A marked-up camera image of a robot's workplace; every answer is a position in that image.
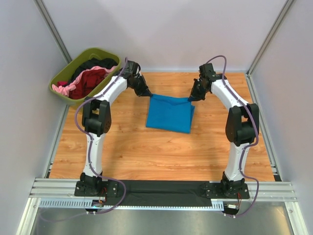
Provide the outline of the blue t shirt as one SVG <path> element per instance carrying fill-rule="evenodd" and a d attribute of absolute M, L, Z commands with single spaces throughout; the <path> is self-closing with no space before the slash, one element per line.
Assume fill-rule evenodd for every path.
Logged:
<path fill-rule="evenodd" d="M 154 94 L 150 98 L 146 127 L 189 134 L 194 111 L 195 106 L 186 97 Z"/>

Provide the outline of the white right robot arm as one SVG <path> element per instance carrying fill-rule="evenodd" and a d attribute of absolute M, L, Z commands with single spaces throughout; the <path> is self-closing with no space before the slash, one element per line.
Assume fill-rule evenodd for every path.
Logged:
<path fill-rule="evenodd" d="M 189 101 L 204 100 L 207 93 L 214 94 L 228 110 L 225 134 L 230 142 L 228 163 L 219 183 L 204 183 L 204 196 L 213 198 L 249 198 L 244 167 L 249 149 L 259 137 L 259 107 L 248 103 L 231 87 L 223 74 L 217 74 L 211 63 L 199 67 L 199 78 Z"/>

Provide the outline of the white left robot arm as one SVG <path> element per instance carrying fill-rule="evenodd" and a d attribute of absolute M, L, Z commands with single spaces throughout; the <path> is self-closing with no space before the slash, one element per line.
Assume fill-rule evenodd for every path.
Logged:
<path fill-rule="evenodd" d="M 141 67 L 137 62 L 127 61 L 108 84 L 93 97 L 86 97 L 78 109 L 82 109 L 82 128 L 87 137 L 86 163 L 75 196 L 99 196 L 108 185 L 109 179 L 102 177 L 102 151 L 104 139 L 112 125 L 111 105 L 127 88 L 139 97 L 151 97 Z"/>

